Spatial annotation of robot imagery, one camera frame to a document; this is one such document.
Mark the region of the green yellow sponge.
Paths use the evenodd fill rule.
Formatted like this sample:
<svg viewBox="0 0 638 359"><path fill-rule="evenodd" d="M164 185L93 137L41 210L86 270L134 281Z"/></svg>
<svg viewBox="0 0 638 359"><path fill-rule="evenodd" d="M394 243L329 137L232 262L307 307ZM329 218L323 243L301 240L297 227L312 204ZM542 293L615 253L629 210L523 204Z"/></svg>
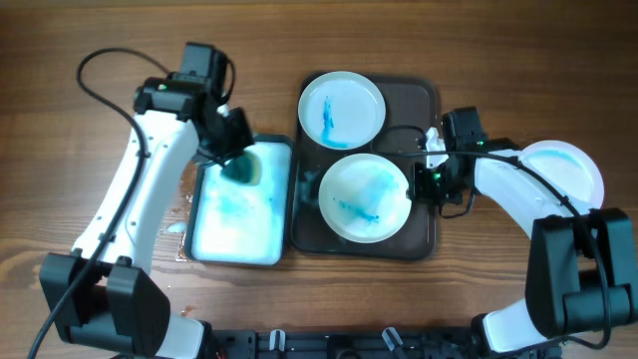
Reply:
<svg viewBox="0 0 638 359"><path fill-rule="evenodd" d="M250 151L244 151L240 156L231 159L220 171L224 179L242 185L258 185L261 174L261 161Z"/></svg>

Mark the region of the white plate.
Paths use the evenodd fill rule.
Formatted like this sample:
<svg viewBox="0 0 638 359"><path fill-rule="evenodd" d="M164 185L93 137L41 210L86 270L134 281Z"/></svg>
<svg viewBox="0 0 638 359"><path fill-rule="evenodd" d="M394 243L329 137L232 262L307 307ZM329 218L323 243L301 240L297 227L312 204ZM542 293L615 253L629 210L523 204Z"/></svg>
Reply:
<svg viewBox="0 0 638 359"><path fill-rule="evenodd" d="M600 208L604 182L595 162L578 147L562 141L541 141L522 151L523 163L541 175L577 208Z"/></svg>
<svg viewBox="0 0 638 359"><path fill-rule="evenodd" d="M356 154L332 165L322 177L318 205L328 226L348 241L381 242L408 221L412 202L404 173L389 160Z"/></svg>
<svg viewBox="0 0 638 359"><path fill-rule="evenodd" d="M386 120L379 88L363 75L336 71L320 75L302 91L297 115L301 128L316 144L349 151L370 143Z"/></svg>

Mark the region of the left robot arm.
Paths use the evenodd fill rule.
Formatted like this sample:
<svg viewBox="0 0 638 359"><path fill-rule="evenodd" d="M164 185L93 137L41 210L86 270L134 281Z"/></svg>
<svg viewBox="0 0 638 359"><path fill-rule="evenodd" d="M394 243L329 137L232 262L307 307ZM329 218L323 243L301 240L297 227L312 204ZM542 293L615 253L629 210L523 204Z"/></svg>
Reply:
<svg viewBox="0 0 638 359"><path fill-rule="evenodd" d="M125 113L131 136L99 210L69 253L50 253L42 264L45 329L124 358L221 356L209 323L173 313L150 271L186 165L201 160L233 177L248 168L253 134L244 112L228 107L235 78L222 51L190 42L177 71L137 89Z"/></svg>

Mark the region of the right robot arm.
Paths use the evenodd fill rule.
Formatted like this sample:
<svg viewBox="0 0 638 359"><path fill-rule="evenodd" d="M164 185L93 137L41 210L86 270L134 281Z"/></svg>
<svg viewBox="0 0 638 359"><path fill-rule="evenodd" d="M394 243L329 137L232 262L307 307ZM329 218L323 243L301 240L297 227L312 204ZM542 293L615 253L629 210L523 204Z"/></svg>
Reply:
<svg viewBox="0 0 638 359"><path fill-rule="evenodd" d="M418 140L408 196L437 209L496 202L530 239L524 296L473 321L476 352L504 357L573 342L602 349L637 321L633 226L602 205L604 185L579 148L542 141L520 149L488 138L476 108L444 114Z"/></svg>

